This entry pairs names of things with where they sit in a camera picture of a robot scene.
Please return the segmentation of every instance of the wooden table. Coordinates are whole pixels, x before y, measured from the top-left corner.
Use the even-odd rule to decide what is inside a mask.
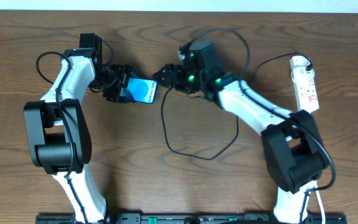
[[[334,159],[337,181],[322,192],[328,212],[358,223],[358,14],[164,13],[0,11],[0,223],[33,223],[39,213],[73,211],[59,184],[30,159],[23,106],[50,85],[35,70],[46,51],[78,46],[80,33],[95,32],[114,49],[114,63],[128,63],[151,77],[178,63],[177,49],[209,27],[236,27],[248,40],[253,70],[274,56],[298,50],[314,63],[321,109],[314,113]],[[230,34],[210,34],[228,70],[246,60]],[[107,60],[110,54],[104,50]],[[296,109],[289,58],[261,68],[252,87],[272,102]],[[41,70],[54,80],[57,57]],[[265,167],[260,138],[244,123],[240,136],[215,161],[172,154],[154,105],[120,105],[86,93],[83,111],[93,142],[91,168],[112,207],[144,213],[242,213],[272,210],[277,186]],[[211,156],[235,133],[235,118],[213,103],[172,92],[165,107],[168,137],[181,152]],[[330,178],[324,172],[320,184]],[[309,209],[319,212],[315,197]]]

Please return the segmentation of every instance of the tabletop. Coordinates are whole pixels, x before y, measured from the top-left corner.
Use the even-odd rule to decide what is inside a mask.
[[[321,192],[324,207],[358,223],[358,14],[108,11],[0,11],[0,223],[73,212],[58,182],[30,158],[23,107],[50,88],[35,69],[41,53],[75,48],[81,33],[94,32],[111,44],[114,63],[133,65],[151,78],[166,63],[179,63],[178,47],[211,27],[233,27],[246,38],[250,73],[264,60],[293,51],[313,61],[320,103],[313,116],[337,170],[335,185]],[[246,50],[235,36],[217,32],[203,39],[216,43],[226,70],[241,71]],[[103,54],[110,57],[107,49]],[[52,80],[60,68],[53,55],[40,63]],[[264,65],[251,87],[296,110],[289,58]],[[160,120],[166,90],[160,86],[152,105],[111,103],[86,92],[90,167],[109,205],[144,213],[271,211],[277,186],[258,135],[241,122],[237,141],[214,161],[174,155]],[[198,156],[217,153],[236,133],[233,114],[174,91],[165,120],[172,148]],[[326,169],[320,184],[330,178]],[[308,208],[319,212],[315,197]]]

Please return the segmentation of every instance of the green component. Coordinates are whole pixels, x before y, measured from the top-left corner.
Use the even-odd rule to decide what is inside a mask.
[[[149,224],[157,224],[157,218],[149,218]]]
[[[189,80],[189,82],[193,82],[194,81],[194,75],[190,75],[188,80]]]

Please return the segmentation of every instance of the white wall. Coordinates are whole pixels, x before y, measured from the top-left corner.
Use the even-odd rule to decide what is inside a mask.
[[[358,0],[0,0],[0,9],[358,13]]]

